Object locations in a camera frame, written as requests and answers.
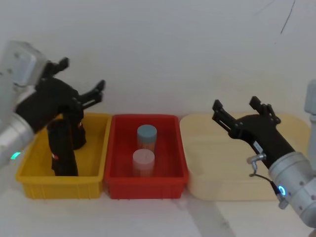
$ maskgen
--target beige plastic tray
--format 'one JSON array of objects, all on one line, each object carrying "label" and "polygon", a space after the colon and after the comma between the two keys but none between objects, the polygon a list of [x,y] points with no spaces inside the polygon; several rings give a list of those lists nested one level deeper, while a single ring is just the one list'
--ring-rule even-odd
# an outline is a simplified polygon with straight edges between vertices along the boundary
[{"label": "beige plastic tray", "polygon": [[[235,118],[246,113],[232,114]],[[301,119],[279,114],[279,132],[291,146],[306,155],[310,129]],[[257,177],[250,178],[251,165],[246,159],[255,155],[241,140],[231,139],[212,120],[212,114],[192,114],[180,121],[181,136],[189,169],[189,191],[203,200],[275,200],[270,184]],[[260,163],[258,174],[268,177]]]}]

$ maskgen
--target green led light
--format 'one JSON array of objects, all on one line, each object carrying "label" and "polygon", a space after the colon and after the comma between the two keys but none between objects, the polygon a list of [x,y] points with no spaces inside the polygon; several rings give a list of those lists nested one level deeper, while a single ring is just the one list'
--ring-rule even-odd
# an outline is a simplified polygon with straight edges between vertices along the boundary
[{"label": "green led light", "polygon": [[21,153],[20,152],[16,152],[11,156],[11,159],[16,159]]}]

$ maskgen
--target blue led light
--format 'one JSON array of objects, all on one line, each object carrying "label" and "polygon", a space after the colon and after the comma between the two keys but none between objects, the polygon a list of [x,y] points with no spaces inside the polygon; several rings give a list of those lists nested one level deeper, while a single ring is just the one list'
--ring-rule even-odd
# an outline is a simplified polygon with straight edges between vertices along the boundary
[{"label": "blue led light", "polygon": [[280,190],[280,192],[281,192],[281,194],[282,194],[283,196],[286,195],[285,188],[284,188],[282,185],[279,185],[279,186],[278,186],[278,189]]},{"label": "blue led light", "polygon": [[16,152],[11,156],[11,159],[16,159],[21,153],[20,152]]}]

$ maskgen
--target white table surface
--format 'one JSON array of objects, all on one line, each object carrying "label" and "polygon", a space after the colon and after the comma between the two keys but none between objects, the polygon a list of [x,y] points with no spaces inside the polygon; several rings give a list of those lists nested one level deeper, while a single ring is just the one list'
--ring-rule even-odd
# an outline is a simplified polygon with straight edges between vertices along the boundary
[{"label": "white table surface", "polygon": [[289,206],[274,201],[31,200],[16,183],[17,165],[0,170],[1,237],[308,237]]}]

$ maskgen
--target blue lid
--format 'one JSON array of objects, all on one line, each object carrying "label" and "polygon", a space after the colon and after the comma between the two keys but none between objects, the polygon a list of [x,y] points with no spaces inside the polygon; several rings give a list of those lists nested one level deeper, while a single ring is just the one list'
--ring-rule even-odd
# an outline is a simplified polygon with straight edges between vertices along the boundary
[{"label": "blue lid", "polygon": [[157,139],[157,129],[152,125],[142,125],[137,129],[137,138],[144,143],[152,143]]}]

